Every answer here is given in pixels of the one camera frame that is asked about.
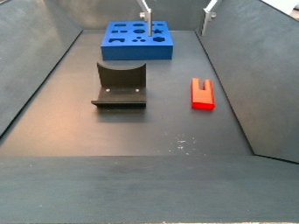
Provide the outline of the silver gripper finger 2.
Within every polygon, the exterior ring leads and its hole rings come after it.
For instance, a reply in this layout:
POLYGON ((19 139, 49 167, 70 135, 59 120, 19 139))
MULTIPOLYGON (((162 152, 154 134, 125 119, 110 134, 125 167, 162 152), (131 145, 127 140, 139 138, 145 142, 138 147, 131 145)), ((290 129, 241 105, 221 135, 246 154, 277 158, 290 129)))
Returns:
POLYGON ((137 0, 142 8, 139 13, 141 18, 147 22, 147 36, 153 36, 153 10, 147 5, 146 0, 137 0))
POLYGON ((201 35, 206 34, 209 22, 211 21, 214 11, 213 9, 215 8, 220 0, 210 0, 209 5, 203 8, 205 12, 205 17, 203 17, 203 23, 202 23, 202 28, 201 28, 201 35))

